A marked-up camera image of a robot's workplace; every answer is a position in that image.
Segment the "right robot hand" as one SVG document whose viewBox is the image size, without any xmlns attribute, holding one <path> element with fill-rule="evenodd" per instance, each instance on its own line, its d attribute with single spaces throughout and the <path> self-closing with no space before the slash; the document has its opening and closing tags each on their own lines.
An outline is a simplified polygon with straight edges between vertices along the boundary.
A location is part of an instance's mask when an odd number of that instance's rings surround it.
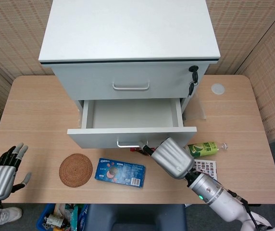
<svg viewBox="0 0 275 231">
<path fill-rule="evenodd" d="M 164 140 L 154 151 L 142 142 L 139 146 L 174 179 L 185 179 L 194 167 L 192 155 L 171 137 Z"/>
</svg>

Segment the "blue bin of items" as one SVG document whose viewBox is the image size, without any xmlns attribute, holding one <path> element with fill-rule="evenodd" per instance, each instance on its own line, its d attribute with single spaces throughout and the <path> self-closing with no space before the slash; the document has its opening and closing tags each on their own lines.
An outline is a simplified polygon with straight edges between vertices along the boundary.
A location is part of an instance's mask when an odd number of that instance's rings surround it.
<svg viewBox="0 0 275 231">
<path fill-rule="evenodd" d="M 83 231 L 88 204 L 47 204 L 37 221 L 39 231 Z"/>
</svg>

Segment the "white drawer with keys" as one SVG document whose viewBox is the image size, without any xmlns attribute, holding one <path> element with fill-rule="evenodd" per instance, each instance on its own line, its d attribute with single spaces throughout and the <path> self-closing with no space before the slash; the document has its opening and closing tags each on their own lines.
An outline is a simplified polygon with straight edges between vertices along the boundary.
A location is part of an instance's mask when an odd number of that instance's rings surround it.
<svg viewBox="0 0 275 231">
<path fill-rule="evenodd" d="M 55 64 L 51 66 L 73 100 L 185 98 L 197 66 L 202 78 L 207 62 L 135 62 Z"/>
</svg>

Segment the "black keys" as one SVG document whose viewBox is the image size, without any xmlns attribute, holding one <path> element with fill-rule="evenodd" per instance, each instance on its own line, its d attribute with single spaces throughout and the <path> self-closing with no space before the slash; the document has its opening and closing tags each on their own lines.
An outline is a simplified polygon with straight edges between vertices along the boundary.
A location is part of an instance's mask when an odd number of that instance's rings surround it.
<svg viewBox="0 0 275 231">
<path fill-rule="evenodd" d="M 192 73 L 192 80 L 194 83 L 198 82 L 199 76 L 198 76 L 198 69 L 199 67 L 197 65 L 191 66 L 188 70 Z"/>
</svg>

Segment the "white drawer cabinet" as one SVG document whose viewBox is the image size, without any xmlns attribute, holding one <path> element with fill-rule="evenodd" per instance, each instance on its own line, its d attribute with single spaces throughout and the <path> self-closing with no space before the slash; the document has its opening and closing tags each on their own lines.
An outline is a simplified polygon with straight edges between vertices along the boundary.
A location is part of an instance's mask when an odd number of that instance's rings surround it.
<svg viewBox="0 0 275 231">
<path fill-rule="evenodd" d="M 53 0 L 39 61 L 218 62 L 206 0 Z"/>
</svg>

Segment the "green label drink bottle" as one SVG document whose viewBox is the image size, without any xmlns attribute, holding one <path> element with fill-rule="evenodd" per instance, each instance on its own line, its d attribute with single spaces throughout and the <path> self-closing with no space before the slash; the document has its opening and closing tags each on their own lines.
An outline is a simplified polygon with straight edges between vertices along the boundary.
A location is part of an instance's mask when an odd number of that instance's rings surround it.
<svg viewBox="0 0 275 231">
<path fill-rule="evenodd" d="M 185 146 L 185 149 L 194 157 L 203 157 L 208 155 L 214 155 L 228 149 L 227 143 L 216 143 L 216 142 L 203 142 L 189 144 Z"/>
</svg>

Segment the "cola bottle with red label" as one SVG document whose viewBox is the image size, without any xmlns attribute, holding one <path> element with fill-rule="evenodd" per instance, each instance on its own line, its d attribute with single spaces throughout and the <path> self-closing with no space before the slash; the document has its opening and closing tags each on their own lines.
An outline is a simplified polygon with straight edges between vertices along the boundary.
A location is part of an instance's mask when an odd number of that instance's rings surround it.
<svg viewBox="0 0 275 231">
<path fill-rule="evenodd" d="M 143 155 L 152 155 L 152 153 L 154 153 L 154 151 L 156 150 L 156 148 L 150 148 L 148 146 L 144 146 L 143 148 L 130 148 L 131 152 L 137 152 Z"/>
</svg>

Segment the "white box with picture grid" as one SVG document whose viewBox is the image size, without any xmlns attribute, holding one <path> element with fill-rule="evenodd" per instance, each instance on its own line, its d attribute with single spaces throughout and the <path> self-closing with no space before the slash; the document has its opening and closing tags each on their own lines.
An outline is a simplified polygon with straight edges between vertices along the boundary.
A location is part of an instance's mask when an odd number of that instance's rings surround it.
<svg viewBox="0 0 275 231">
<path fill-rule="evenodd" d="M 206 173 L 210 175 L 213 179 L 217 180 L 216 161 L 195 159 L 194 168 L 197 171 Z"/>
</svg>

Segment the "white sneaker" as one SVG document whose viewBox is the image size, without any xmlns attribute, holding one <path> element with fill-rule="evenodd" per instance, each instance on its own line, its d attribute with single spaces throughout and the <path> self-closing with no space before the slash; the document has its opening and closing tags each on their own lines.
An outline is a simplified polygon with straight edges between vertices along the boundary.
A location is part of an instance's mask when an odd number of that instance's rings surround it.
<svg viewBox="0 0 275 231">
<path fill-rule="evenodd" d="M 0 225 L 19 220 L 23 215 L 22 209 L 18 207 L 8 207 L 2 210 L 0 215 Z"/>
</svg>

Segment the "blue Oreo cookie box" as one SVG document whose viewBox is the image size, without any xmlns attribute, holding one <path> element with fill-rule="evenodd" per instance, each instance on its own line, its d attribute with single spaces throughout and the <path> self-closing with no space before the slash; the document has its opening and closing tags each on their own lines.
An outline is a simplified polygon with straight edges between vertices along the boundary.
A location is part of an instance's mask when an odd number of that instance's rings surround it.
<svg viewBox="0 0 275 231">
<path fill-rule="evenodd" d="M 146 168 L 143 165 L 100 158 L 95 172 L 95 179 L 142 188 Z"/>
</svg>

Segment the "dark blue chair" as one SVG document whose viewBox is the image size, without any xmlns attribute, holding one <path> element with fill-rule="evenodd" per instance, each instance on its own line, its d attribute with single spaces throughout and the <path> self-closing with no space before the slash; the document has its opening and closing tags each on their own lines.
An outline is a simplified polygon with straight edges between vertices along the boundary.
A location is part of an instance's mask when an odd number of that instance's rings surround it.
<svg viewBox="0 0 275 231">
<path fill-rule="evenodd" d="M 187 231 L 183 204 L 90 204 L 83 231 L 112 231 L 115 226 L 134 231 Z"/>
</svg>

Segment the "black hanging spare key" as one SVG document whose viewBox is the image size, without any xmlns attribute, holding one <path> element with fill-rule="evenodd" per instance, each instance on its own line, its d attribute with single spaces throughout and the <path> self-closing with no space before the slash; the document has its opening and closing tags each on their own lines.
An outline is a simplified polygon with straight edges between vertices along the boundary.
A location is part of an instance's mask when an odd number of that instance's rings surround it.
<svg viewBox="0 0 275 231">
<path fill-rule="evenodd" d="M 188 96 L 191 96 L 193 94 L 194 88 L 198 85 L 198 82 L 191 81 L 188 88 Z"/>
</svg>

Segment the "round woven rattan coaster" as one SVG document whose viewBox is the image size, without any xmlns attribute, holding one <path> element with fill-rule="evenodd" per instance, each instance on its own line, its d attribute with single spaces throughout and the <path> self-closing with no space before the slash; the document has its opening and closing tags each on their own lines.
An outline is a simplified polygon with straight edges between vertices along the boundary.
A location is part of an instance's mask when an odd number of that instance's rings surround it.
<svg viewBox="0 0 275 231">
<path fill-rule="evenodd" d="M 92 162 L 86 155 L 72 154 L 62 161 L 59 177 L 64 185 L 77 188 L 89 181 L 92 171 Z"/>
</svg>

